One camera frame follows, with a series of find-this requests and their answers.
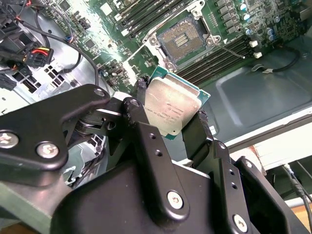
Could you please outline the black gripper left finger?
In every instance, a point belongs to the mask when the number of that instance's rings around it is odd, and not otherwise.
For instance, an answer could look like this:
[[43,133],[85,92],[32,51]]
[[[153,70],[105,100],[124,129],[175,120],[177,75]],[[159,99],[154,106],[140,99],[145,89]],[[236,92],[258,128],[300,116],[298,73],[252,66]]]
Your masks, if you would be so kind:
[[113,101],[103,89],[87,84],[3,115],[0,131],[12,135],[14,143],[0,149],[1,180],[33,187],[54,183],[68,161],[69,148],[78,144],[73,138],[77,123],[103,109],[105,124],[99,133],[118,146],[110,170],[78,190],[76,206],[95,194],[103,202],[104,185],[117,186],[126,179],[127,169],[136,169],[134,180],[151,218],[186,220],[190,205],[158,128],[148,121],[146,94],[146,88],[138,87],[134,97]]

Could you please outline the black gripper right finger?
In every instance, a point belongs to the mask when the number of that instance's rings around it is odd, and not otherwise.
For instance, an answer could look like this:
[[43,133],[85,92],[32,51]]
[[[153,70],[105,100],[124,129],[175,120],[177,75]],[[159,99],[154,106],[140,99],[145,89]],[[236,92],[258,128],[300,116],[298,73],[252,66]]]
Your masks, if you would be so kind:
[[245,157],[232,161],[213,138],[204,111],[182,130],[192,167],[210,176],[212,225],[218,234],[307,234],[308,229]]

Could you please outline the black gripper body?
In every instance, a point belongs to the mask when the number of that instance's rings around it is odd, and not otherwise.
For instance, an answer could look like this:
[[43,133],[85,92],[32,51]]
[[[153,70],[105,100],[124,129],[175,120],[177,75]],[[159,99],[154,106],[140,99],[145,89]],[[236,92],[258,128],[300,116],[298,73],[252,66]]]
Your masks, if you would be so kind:
[[67,195],[55,210],[53,234],[229,234],[213,198],[211,179],[175,165],[190,203],[186,221],[169,228],[151,219],[136,164],[121,164]]

